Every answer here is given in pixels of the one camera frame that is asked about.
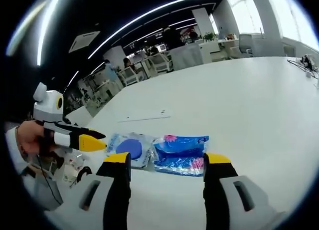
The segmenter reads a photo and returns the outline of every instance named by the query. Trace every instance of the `white sleeve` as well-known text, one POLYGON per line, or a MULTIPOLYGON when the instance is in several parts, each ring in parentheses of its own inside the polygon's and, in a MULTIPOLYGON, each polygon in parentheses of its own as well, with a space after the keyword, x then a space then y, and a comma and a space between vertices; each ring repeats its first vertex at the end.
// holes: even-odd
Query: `white sleeve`
POLYGON ((16 144, 15 128, 7 131, 7 133, 5 134, 5 138, 13 165, 18 174, 21 174, 22 171, 28 166, 28 163, 21 156, 18 145, 16 144))

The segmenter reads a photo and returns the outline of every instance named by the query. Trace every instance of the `window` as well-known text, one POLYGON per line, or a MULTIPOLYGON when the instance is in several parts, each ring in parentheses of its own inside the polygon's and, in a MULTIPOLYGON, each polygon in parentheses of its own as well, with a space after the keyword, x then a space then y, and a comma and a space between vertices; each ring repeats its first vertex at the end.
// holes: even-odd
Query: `window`
POLYGON ((211 25, 213 26, 213 30, 215 32, 215 34, 218 34, 218 28, 217 28, 217 25, 216 25, 216 21, 214 20, 214 17, 212 14, 209 15, 209 19, 210 19, 210 22, 211 22, 211 25))
POLYGON ((282 37, 300 41, 319 50, 311 20, 295 0, 269 0, 282 37))
POLYGON ((240 33, 264 33, 253 0, 228 0, 240 33))

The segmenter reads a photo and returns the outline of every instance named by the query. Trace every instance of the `human hand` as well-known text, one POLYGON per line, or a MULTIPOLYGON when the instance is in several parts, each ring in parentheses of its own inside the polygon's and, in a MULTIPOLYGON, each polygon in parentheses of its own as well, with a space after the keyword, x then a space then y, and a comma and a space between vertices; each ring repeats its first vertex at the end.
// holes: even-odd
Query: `human hand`
POLYGON ((44 137, 44 127, 35 121, 24 121, 16 131, 16 142, 19 149, 27 154, 38 154, 40 151, 39 137, 44 137))

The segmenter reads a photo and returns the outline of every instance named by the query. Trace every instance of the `ceiling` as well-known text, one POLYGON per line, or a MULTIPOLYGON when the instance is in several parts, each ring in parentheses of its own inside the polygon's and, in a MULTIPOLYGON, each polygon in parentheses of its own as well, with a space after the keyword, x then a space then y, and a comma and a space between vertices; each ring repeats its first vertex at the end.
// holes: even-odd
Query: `ceiling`
MULTIPOLYGON (((26 3, 17 5, 20 19, 34 1, 26 0, 26 3)), ((72 82, 73 85, 76 80, 89 74, 101 63, 103 54, 112 46, 124 47, 165 25, 193 18, 191 10, 194 8, 205 7, 207 12, 211 13, 221 2, 186 0, 159 9, 123 29, 88 59, 103 41, 126 23, 171 1, 175 0, 59 0, 44 38, 41 65, 37 66, 37 44, 43 14, 48 6, 46 5, 28 28, 26 37, 11 58, 14 59, 11 63, 15 63, 15 69, 23 68, 25 75, 36 75, 35 79, 47 84, 49 89, 62 91, 77 71, 79 72, 72 82), (100 33, 88 47, 68 53, 76 36, 93 31, 100 33)), ((16 16, 11 22, 17 23, 19 18, 16 16)), ((192 23, 195 23, 195 20, 174 27, 192 23)), ((125 52, 129 54, 130 49, 125 48, 125 52)))

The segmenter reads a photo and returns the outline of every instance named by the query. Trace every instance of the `blue plastic package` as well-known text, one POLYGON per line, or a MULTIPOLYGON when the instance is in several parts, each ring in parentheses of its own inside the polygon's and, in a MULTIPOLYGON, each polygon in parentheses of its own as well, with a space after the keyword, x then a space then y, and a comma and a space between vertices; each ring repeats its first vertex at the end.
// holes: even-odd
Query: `blue plastic package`
POLYGON ((165 135, 155 141, 155 158, 157 172, 202 176, 203 153, 207 149, 209 137, 178 137, 165 135))
POLYGON ((133 168, 144 168, 150 160, 154 140, 154 137, 144 134, 115 133, 111 136, 107 145, 106 154, 109 156, 115 153, 129 152, 131 154, 131 166, 133 168))

